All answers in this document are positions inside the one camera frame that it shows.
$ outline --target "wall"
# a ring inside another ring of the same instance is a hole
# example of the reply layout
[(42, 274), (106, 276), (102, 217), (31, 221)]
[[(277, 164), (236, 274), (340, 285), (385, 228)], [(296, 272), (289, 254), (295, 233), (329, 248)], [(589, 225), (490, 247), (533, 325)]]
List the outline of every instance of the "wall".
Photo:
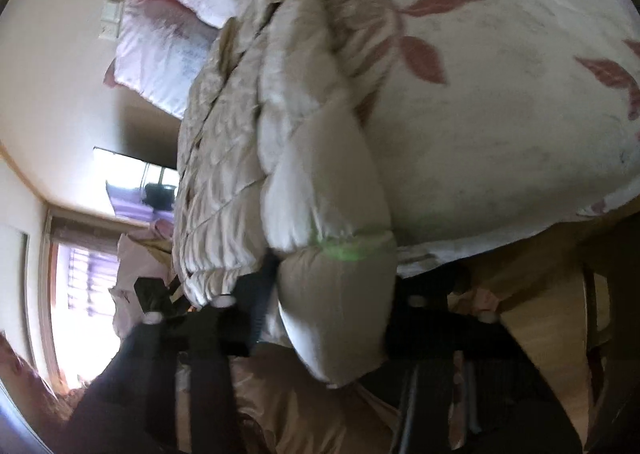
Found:
[[(47, 373), (47, 365), (44, 359), (44, 350), (42, 348), (42, 334), (40, 331), (40, 319), (38, 316), (38, 280), (40, 268), (40, 244), (42, 242), (42, 233), (44, 230), (44, 222), (46, 217), (46, 205), (43, 200), (39, 199), (28, 187), (21, 182), (11, 170), (7, 162), (0, 155), (0, 225), (9, 227), (27, 236), (26, 251), (26, 268), (25, 268), (25, 284), (26, 284), (26, 310), (28, 318), (28, 332), (33, 345), (33, 360), (36, 368), (42, 374)], [(20, 279), (15, 275), (1, 275), (0, 285), (2, 283), (16, 283)], [(19, 295), (24, 293), (22, 287), (12, 286), (7, 289), (6, 293), (12, 293), (12, 297), (5, 296), (4, 288), (0, 288), (3, 296), (0, 297), (0, 312), (5, 311), (5, 305), (10, 308), (8, 313), (15, 314), (16, 306), (20, 305)], [(20, 323), (15, 323), (15, 327), (8, 333), (8, 338), (12, 344), (20, 340), (22, 333)], [(16, 350), (28, 352), (29, 345), (24, 343), (24, 337), (20, 343), (14, 345)]]
[(102, 0), (10, 0), (0, 15), (0, 141), (46, 200), (113, 214), (94, 146), (175, 166), (179, 122), (102, 77)]

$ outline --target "beige quilted comforter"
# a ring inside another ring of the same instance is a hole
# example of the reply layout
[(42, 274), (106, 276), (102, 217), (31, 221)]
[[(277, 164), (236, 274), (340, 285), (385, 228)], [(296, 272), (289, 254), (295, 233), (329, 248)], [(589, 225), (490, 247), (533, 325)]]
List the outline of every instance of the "beige quilted comforter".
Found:
[(180, 129), (174, 262), (198, 305), (267, 247), (264, 337), (342, 385), (396, 272), (530, 236), (640, 172), (628, 0), (246, 0)]

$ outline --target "white wall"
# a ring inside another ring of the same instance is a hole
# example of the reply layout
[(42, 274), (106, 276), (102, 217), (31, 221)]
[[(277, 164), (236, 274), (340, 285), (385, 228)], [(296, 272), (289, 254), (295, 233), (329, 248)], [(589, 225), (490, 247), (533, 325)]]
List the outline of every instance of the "white wall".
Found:
[(113, 214), (93, 181), (94, 146), (175, 163), (179, 122), (102, 77), (102, 0), (10, 0), (0, 16), (0, 141), (44, 197)]
[[(46, 376), (47, 365), (42, 349), (42, 335), (40, 332), (40, 319), (38, 317), (38, 279), (40, 268), (40, 244), (46, 217), (46, 206), (42, 200), (37, 198), (25, 184), (15, 175), (7, 163), (0, 157), (0, 225), (5, 227), (3, 234), (11, 237), (10, 229), (24, 233), (28, 237), (28, 247), (26, 253), (26, 309), (28, 317), (28, 331), (33, 344), (33, 360), (38, 371)], [(15, 239), (9, 239), (8, 245), (16, 245)], [(7, 261), (7, 267), (16, 267), (16, 262), (21, 258), (14, 257), (19, 254), (18, 250), (6, 251), (2, 260)], [(14, 320), (17, 312), (16, 307), (20, 306), (20, 295), (23, 287), (15, 286), (21, 281), (19, 276), (8, 275), (4, 271), (5, 265), (0, 263), (0, 313), (6, 314), (7, 319)], [(11, 324), (2, 320), (4, 325)], [(25, 342), (24, 328), (22, 322), (14, 322), (9, 326), (7, 336), (15, 349), (21, 353), (29, 350)]]

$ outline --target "comforter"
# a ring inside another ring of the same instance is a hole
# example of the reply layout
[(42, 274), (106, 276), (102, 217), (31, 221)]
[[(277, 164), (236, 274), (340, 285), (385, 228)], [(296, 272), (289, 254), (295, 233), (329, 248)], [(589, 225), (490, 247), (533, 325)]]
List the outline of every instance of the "comforter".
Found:
[(264, 339), (340, 386), (384, 359), (396, 274), (521, 239), (640, 171), (628, 0), (245, 0), (180, 127), (192, 303), (265, 250)]

